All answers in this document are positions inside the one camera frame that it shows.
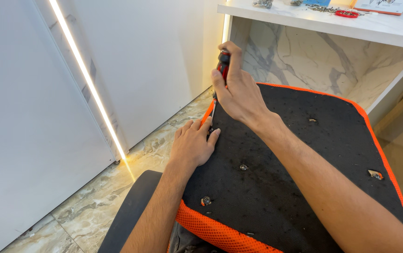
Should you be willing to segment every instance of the finger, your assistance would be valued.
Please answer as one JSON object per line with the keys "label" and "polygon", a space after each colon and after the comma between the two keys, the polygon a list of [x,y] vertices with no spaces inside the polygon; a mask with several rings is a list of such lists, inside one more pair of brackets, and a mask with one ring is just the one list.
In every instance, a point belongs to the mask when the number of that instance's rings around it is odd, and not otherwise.
{"label": "finger", "polygon": [[227,41],[219,45],[219,49],[227,49],[231,54],[230,65],[228,70],[228,75],[240,75],[242,66],[242,49],[232,41]]}
{"label": "finger", "polygon": [[219,99],[231,95],[225,87],[225,80],[223,79],[222,74],[217,69],[211,71],[211,81]]}
{"label": "finger", "polygon": [[194,121],[190,119],[181,127],[181,135],[184,135],[184,133],[192,126],[192,123],[194,123]]}
{"label": "finger", "polygon": [[198,131],[200,129],[200,124],[202,123],[201,119],[197,119],[191,126],[192,129]]}
{"label": "finger", "polygon": [[212,123],[212,117],[209,116],[208,118],[206,118],[205,123],[203,123],[203,125],[200,127],[200,131],[202,133],[208,132],[211,123]]}
{"label": "finger", "polygon": [[181,130],[182,130],[181,127],[178,128],[178,130],[176,130],[176,132],[175,132],[175,137],[174,137],[175,140],[178,139],[178,137],[181,136]]}
{"label": "finger", "polygon": [[211,133],[211,135],[209,135],[208,145],[212,147],[216,146],[216,142],[219,139],[219,135],[220,135],[220,128],[217,128]]}

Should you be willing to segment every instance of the metal screw head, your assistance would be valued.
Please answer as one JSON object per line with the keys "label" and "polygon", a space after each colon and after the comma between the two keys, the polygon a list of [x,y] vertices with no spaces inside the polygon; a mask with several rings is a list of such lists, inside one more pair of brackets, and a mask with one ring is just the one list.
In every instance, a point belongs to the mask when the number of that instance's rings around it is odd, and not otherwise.
{"label": "metal screw head", "polygon": [[208,196],[205,196],[205,197],[203,198],[203,203],[204,203],[205,205],[211,204],[211,198],[208,197]]}

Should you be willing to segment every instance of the black fabric seat underside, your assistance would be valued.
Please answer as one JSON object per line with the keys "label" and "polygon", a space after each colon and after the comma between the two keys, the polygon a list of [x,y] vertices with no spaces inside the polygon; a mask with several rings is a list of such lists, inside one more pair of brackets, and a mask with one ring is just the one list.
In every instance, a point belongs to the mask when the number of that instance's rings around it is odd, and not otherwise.
{"label": "black fabric seat underside", "polygon": [[[403,223],[401,200],[364,118],[352,104],[308,91],[258,86],[267,107],[295,135]],[[187,183],[186,206],[285,253],[341,252],[283,165],[254,132],[229,117],[221,105],[216,107],[213,128],[222,133],[208,162]],[[242,171],[242,164],[249,170]],[[370,177],[369,169],[381,172],[384,179]],[[204,196],[212,204],[202,206]]]}

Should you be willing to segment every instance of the left hand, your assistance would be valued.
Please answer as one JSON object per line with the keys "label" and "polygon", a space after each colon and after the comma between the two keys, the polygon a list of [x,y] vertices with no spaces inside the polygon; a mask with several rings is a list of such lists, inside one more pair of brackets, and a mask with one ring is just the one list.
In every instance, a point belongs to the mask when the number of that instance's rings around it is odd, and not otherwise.
{"label": "left hand", "polygon": [[177,166],[184,170],[179,171],[180,173],[190,177],[195,168],[205,164],[214,152],[220,129],[214,130],[207,141],[206,135],[211,122],[212,118],[208,117],[200,127],[201,119],[197,119],[195,122],[189,120],[176,130],[169,163],[183,165]]}

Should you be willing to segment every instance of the right hand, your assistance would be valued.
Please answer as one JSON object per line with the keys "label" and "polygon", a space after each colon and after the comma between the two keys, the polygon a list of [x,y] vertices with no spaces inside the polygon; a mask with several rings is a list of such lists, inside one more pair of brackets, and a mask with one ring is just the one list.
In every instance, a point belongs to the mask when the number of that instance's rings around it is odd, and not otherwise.
{"label": "right hand", "polygon": [[217,99],[229,116],[251,128],[253,123],[271,112],[267,109],[253,77],[241,69],[242,50],[231,41],[220,44],[219,49],[227,49],[231,59],[227,75],[228,88],[217,69],[211,72]]}

